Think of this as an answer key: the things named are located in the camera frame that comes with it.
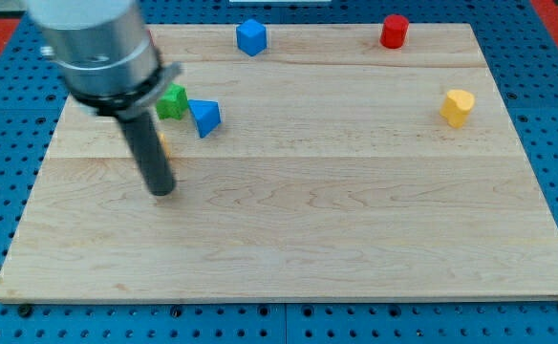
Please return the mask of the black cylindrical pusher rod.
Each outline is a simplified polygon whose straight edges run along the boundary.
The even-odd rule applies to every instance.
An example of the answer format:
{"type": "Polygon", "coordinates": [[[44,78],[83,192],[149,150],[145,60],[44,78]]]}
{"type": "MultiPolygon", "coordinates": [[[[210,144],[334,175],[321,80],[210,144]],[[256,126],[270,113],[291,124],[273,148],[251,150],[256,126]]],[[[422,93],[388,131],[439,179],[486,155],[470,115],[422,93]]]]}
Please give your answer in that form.
{"type": "Polygon", "coordinates": [[[147,190],[154,196],[170,194],[175,189],[176,182],[150,113],[143,111],[134,118],[119,118],[118,126],[147,190]]]}

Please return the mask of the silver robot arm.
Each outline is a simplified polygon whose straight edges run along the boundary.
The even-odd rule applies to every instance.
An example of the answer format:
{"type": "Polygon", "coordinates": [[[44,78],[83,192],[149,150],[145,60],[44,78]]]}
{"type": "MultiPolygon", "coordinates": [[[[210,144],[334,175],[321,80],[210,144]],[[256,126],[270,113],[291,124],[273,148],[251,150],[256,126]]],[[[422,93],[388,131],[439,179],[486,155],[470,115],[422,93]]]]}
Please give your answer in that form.
{"type": "Polygon", "coordinates": [[[26,0],[72,96],[98,117],[113,118],[148,191],[166,196],[176,181],[151,108],[181,73],[163,64],[136,0],[26,0]]]}

